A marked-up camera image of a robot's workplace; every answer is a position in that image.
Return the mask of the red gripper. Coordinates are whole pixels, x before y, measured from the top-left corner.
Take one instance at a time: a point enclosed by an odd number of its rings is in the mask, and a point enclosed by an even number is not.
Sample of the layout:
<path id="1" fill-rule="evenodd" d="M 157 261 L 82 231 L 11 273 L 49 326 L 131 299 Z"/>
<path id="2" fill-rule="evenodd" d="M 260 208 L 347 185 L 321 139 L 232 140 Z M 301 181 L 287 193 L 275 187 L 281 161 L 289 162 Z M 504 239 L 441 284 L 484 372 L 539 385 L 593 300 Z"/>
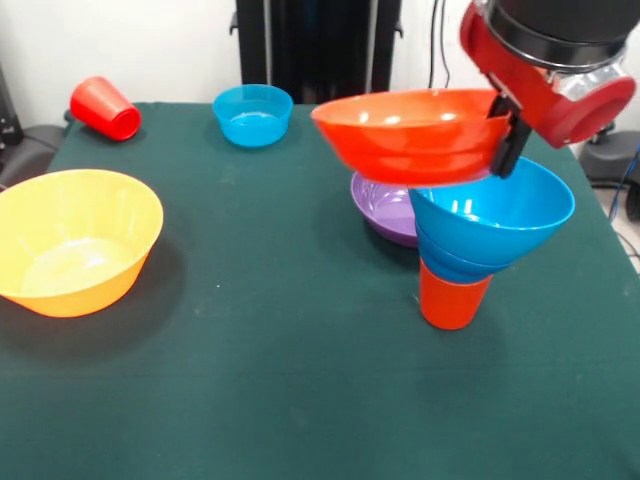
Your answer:
<path id="1" fill-rule="evenodd" d="M 472 2 L 460 43 L 499 92 L 488 118 L 509 116 L 490 171 L 508 178 L 534 130 L 553 147 L 588 139 L 630 102 L 622 67 L 634 2 Z"/>

